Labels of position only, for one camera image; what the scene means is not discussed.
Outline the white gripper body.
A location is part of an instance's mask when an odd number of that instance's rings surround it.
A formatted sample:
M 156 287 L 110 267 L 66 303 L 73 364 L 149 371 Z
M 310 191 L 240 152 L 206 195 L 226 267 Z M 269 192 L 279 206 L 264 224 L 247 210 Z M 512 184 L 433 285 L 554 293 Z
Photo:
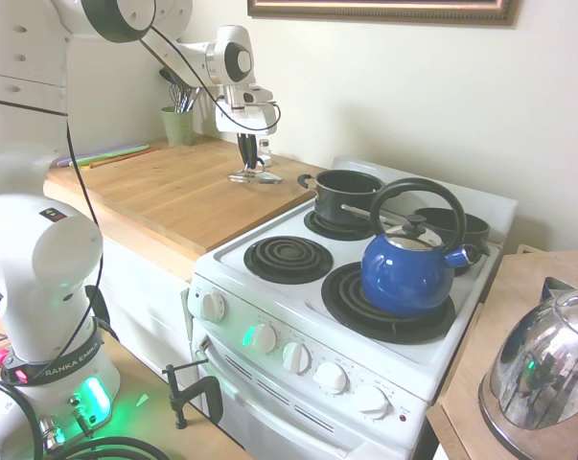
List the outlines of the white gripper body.
M 216 127 L 220 132 L 270 135 L 278 125 L 278 111 L 272 103 L 247 105 L 232 110 L 225 102 L 217 102 Z

